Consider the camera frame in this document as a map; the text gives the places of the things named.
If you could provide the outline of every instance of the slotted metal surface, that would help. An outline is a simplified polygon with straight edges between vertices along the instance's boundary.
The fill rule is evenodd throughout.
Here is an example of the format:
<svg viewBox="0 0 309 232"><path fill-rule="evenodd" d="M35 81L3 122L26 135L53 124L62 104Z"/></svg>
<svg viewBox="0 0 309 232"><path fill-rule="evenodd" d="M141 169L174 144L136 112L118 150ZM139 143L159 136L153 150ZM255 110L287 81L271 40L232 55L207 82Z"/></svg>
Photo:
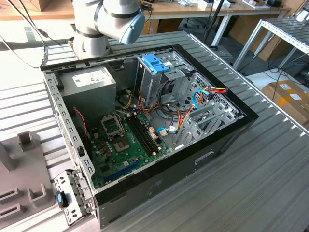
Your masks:
<svg viewBox="0 0 309 232"><path fill-rule="evenodd" d="M192 35L179 31L142 36L132 46L111 41L116 53L168 44L182 45L253 108L259 119L226 153L105 230L303 231L309 223L307 131L295 125ZM64 59L72 55L69 50L64 54ZM0 91L0 117L0 139L26 130L40 135L51 180L72 168L43 83ZM50 228L68 229L57 205L9 229L48 231ZM70 230L98 231L97 220L88 216Z"/></svg>
<svg viewBox="0 0 309 232"><path fill-rule="evenodd" d="M298 48L303 53L309 52L308 24L302 24L294 18L281 18L264 19L261 25Z"/></svg>

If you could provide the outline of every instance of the label sticker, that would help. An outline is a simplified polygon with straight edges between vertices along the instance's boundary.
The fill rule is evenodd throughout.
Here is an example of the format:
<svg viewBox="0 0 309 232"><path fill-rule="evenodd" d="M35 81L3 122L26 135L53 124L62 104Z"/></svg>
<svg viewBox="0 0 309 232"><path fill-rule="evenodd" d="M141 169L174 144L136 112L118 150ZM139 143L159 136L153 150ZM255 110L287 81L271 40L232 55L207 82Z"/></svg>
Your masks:
<svg viewBox="0 0 309 232"><path fill-rule="evenodd" d="M290 94L290 96L294 99L294 100L301 100L301 97L298 94Z"/></svg>
<svg viewBox="0 0 309 232"><path fill-rule="evenodd" d="M291 89L287 84L280 84L281 88L283 88L284 90L288 90Z"/></svg>
<svg viewBox="0 0 309 232"><path fill-rule="evenodd" d="M172 66L172 63L171 62L165 62L165 63L163 63L165 66Z"/></svg>
<svg viewBox="0 0 309 232"><path fill-rule="evenodd" d="M77 87L95 84L98 82L102 82L104 80L105 80L105 77L101 70L94 71L94 72L88 72L88 73L76 75L73 77L73 81L75 82Z"/></svg>

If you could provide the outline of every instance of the gray robot arm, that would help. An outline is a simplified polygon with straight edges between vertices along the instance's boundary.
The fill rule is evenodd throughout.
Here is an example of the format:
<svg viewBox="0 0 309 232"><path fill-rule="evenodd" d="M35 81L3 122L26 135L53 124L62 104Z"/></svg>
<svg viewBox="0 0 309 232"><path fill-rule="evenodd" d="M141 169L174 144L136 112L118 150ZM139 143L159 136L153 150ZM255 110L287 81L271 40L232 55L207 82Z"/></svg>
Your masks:
<svg viewBox="0 0 309 232"><path fill-rule="evenodd" d="M140 36L145 17L138 0L74 0L76 34L74 52L80 58L109 52L107 36L133 44Z"/></svg>

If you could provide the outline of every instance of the blue cable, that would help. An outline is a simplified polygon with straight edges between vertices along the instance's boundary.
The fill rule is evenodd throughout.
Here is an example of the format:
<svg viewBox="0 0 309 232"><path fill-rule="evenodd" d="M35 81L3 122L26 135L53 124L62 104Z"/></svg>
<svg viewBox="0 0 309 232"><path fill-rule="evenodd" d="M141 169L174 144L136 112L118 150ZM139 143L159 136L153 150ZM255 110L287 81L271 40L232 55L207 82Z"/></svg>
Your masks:
<svg viewBox="0 0 309 232"><path fill-rule="evenodd" d="M164 129L165 129L165 127L159 127L159 128L156 130L156 132L159 133L161 130L164 130Z"/></svg>
<svg viewBox="0 0 309 232"><path fill-rule="evenodd" d="M199 89L199 90L197 90L197 91L194 92L193 97L192 97L192 101L193 101L193 104L194 104L194 106L196 107L196 109L198 109L198 105L197 105L197 102L195 101L195 95L196 95L198 92L202 92L202 93L205 93L206 95L209 95L209 92L206 92L206 91L203 90L203 89Z"/></svg>
<svg viewBox="0 0 309 232"><path fill-rule="evenodd" d="M167 131L172 131L170 130L169 128L165 128L165 127L159 127L157 130L156 130L156 133L159 133L161 130L164 130L166 129Z"/></svg>

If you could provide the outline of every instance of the ram slot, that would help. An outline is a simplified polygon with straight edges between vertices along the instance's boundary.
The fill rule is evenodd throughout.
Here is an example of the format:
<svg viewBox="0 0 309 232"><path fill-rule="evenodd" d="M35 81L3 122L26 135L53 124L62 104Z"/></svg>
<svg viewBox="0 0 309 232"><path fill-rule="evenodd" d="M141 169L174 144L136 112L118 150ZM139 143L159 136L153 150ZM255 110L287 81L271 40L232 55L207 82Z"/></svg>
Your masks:
<svg viewBox="0 0 309 232"><path fill-rule="evenodd" d="M156 144L153 142L150 135L145 131L144 127L141 125L140 121L133 117L127 119L127 124L134 133L135 137L138 139L139 143L142 145L146 154L148 156L153 155L154 152L158 152Z"/></svg>

